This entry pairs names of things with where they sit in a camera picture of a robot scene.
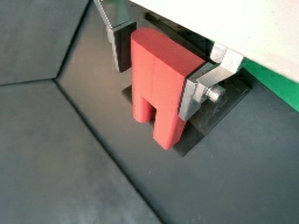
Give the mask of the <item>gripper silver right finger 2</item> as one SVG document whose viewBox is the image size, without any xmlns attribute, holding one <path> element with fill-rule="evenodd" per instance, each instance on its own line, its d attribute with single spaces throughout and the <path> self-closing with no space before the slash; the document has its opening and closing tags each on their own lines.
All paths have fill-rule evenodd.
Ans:
<svg viewBox="0 0 299 224">
<path fill-rule="evenodd" d="M 239 71 L 245 57 L 225 45 L 215 43 L 210 59 L 211 62 L 203 63 L 185 83 L 179 107 L 179 117 L 185 121 L 193 117 L 206 100 L 221 100 L 226 89 L 219 83 Z"/>
</svg>

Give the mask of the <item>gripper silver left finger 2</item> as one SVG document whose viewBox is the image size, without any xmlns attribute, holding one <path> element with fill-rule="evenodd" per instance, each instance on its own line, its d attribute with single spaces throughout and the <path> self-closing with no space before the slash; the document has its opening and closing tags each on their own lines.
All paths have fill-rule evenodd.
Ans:
<svg viewBox="0 0 299 224">
<path fill-rule="evenodd" d="M 131 67 L 131 34 L 137 22 L 131 20 L 127 0 L 94 0 L 107 26 L 107 38 L 113 46 L 117 70 L 123 73 Z"/>
</svg>

